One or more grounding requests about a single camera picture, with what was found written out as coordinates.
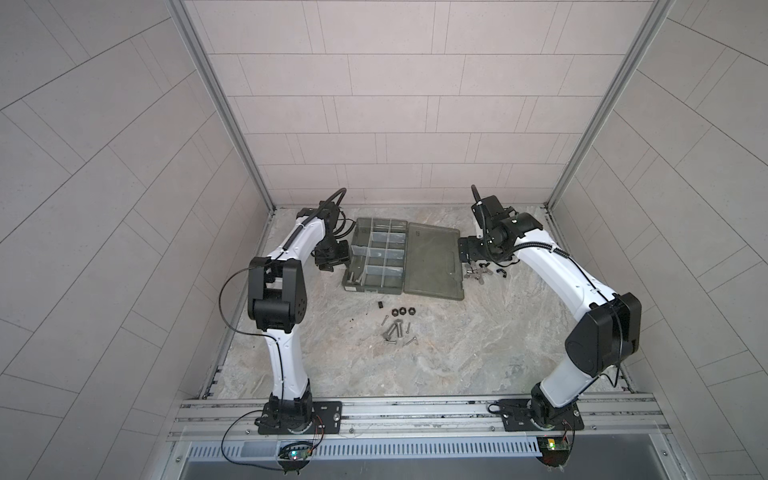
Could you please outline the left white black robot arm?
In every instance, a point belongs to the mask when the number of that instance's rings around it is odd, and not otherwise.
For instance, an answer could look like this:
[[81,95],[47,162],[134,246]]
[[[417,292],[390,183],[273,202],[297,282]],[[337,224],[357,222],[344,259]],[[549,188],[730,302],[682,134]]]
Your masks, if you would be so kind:
[[247,275],[247,314],[255,337],[265,339],[274,385],[261,416],[261,435],[303,434],[313,427],[311,383],[303,365],[299,325],[308,310],[304,265],[321,271],[350,266],[342,187],[314,208],[300,210],[290,234],[271,253],[254,257],[236,273]]

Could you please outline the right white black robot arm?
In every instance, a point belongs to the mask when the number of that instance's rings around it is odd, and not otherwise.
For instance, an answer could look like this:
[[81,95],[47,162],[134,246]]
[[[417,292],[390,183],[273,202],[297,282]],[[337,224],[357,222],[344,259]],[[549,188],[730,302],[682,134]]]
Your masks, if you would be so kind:
[[609,367],[618,369],[640,346],[642,305],[631,293],[619,294],[562,249],[534,216],[504,207],[494,195],[482,197],[471,187],[477,234],[459,239],[465,263],[494,263],[501,268],[517,260],[529,266],[558,295],[575,319],[564,341],[565,357],[534,385],[525,409],[540,430],[566,427],[575,403]]

